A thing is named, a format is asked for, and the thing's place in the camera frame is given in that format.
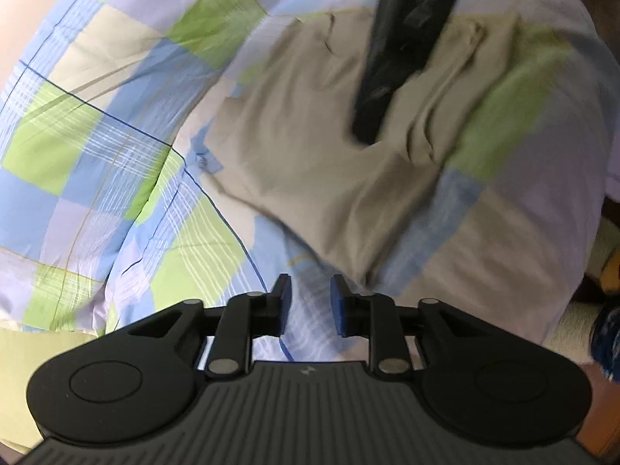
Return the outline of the checkered quilt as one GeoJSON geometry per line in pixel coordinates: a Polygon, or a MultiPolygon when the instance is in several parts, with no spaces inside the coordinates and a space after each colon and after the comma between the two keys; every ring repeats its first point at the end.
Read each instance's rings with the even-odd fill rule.
{"type": "Polygon", "coordinates": [[[293,278],[263,358],[356,356],[341,273],[541,341],[586,272],[619,0],[457,0],[352,132],[378,0],[59,0],[1,93],[1,324],[100,334],[293,278]]]}

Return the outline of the green covered sofa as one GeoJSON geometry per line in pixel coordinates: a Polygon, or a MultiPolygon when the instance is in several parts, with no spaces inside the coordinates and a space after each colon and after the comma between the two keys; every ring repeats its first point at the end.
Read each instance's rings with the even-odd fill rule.
{"type": "Polygon", "coordinates": [[[31,375],[47,360],[96,339],[81,332],[1,329],[1,443],[25,453],[41,441],[26,403],[31,375]]]}

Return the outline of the beige garment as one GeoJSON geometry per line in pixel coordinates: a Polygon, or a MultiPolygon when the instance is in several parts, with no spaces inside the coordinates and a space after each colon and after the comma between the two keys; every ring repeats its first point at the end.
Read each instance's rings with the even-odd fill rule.
{"type": "Polygon", "coordinates": [[[351,124],[372,21],[356,10],[291,23],[205,138],[228,195],[357,282],[431,193],[469,115],[508,71],[520,28],[511,14],[453,17],[364,145],[351,124]]]}

